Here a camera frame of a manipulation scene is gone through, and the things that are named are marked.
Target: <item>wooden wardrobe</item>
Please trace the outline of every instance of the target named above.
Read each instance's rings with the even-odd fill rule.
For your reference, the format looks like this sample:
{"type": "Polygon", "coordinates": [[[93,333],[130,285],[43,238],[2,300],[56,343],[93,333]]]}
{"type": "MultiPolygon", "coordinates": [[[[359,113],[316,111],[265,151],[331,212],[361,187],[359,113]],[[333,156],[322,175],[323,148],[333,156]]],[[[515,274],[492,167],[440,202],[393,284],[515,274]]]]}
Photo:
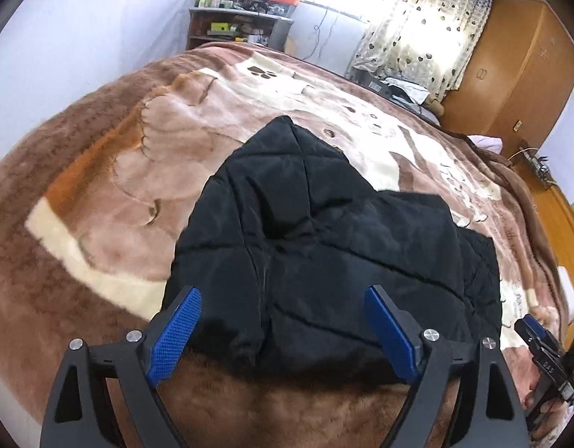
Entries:
{"type": "Polygon", "coordinates": [[[446,130],[540,147],[574,86],[574,45],[542,1],[494,0],[461,87],[443,100],[446,130]]]}

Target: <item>person's hand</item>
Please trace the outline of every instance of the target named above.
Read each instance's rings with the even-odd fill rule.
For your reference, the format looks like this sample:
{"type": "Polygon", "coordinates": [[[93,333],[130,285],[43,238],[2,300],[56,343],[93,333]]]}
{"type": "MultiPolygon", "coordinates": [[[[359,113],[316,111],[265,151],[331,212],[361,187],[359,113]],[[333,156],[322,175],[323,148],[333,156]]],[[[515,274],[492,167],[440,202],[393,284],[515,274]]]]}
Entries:
{"type": "MultiPolygon", "coordinates": [[[[525,398],[525,407],[530,408],[534,404],[534,389],[538,384],[538,379],[533,380],[530,384],[530,393],[525,398]]],[[[542,423],[536,428],[533,432],[531,432],[530,436],[534,440],[541,440],[552,429],[555,428],[565,416],[567,412],[567,407],[569,405],[563,401],[563,399],[551,399],[548,402],[545,402],[542,407],[540,408],[541,413],[545,413],[544,419],[542,423]]]]}

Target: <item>fleece blanket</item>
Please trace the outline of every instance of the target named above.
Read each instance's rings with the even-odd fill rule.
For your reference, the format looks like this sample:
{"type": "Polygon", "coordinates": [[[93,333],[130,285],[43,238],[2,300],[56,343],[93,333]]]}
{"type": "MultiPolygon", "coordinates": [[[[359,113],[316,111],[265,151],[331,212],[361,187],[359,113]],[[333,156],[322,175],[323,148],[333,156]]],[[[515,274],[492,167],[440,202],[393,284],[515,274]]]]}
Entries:
{"type": "MultiPolygon", "coordinates": [[[[531,312],[564,336],[567,306],[530,193],[506,161],[315,66],[224,43],[100,88],[0,163],[0,376],[36,420],[71,339],[114,341],[159,310],[204,183],[281,115],[341,149],[375,189],[438,194],[456,224],[492,237],[501,348],[525,397],[537,371],[513,323],[531,312]]],[[[241,379],[191,352],[159,388],[196,448],[379,446],[406,392],[241,379]]],[[[431,443],[444,436],[455,393],[451,383],[431,443]]]]}

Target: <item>silver screw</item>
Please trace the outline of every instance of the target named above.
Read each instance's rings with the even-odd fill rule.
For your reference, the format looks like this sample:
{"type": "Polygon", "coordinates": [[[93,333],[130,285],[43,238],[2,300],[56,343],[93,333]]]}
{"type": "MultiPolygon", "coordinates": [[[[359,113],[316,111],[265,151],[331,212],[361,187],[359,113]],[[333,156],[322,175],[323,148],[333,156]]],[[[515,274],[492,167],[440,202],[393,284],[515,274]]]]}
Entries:
{"type": "Polygon", "coordinates": [[[73,339],[69,342],[69,348],[71,350],[79,350],[83,346],[84,341],[82,339],[73,339]]]}
{"type": "Polygon", "coordinates": [[[132,330],[130,331],[125,338],[128,342],[137,342],[142,337],[142,332],[139,330],[132,330]]]}
{"type": "Polygon", "coordinates": [[[485,339],[482,339],[482,345],[488,350],[494,350],[497,347],[497,342],[490,337],[486,337],[485,339]]]}
{"type": "Polygon", "coordinates": [[[428,329],[423,331],[423,337],[431,342],[436,342],[438,339],[440,339],[440,333],[438,333],[435,329],[428,329]]]}

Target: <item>paw print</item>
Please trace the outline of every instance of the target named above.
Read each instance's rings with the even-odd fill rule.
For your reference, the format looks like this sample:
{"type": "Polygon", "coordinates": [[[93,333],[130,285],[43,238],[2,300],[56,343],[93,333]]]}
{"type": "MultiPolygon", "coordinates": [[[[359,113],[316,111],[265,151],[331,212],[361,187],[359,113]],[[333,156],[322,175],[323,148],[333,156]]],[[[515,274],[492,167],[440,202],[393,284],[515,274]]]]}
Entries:
{"type": "Polygon", "coordinates": [[[271,72],[270,70],[269,71],[262,70],[259,67],[256,67],[255,65],[253,67],[248,67],[247,70],[249,70],[254,76],[262,76],[264,79],[277,77],[277,74],[275,74],[274,72],[271,72]]]}

